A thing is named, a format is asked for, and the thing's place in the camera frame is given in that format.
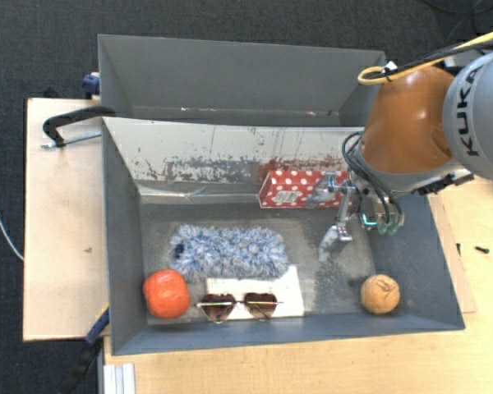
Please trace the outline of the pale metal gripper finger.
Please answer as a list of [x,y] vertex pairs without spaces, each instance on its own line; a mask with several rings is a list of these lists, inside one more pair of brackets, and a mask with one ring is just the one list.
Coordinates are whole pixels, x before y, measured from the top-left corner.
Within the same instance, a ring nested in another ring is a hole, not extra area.
[[314,185],[310,195],[307,196],[306,206],[315,208],[321,203],[330,202],[338,191],[336,184],[337,175],[334,172],[326,172]]
[[320,262],[327,261],[332,254],[341,252],[351,242],[352,234],[348,229],[348,225],[344,222],[334,224],[324,234],[319,243],[317,250],[318,260]]

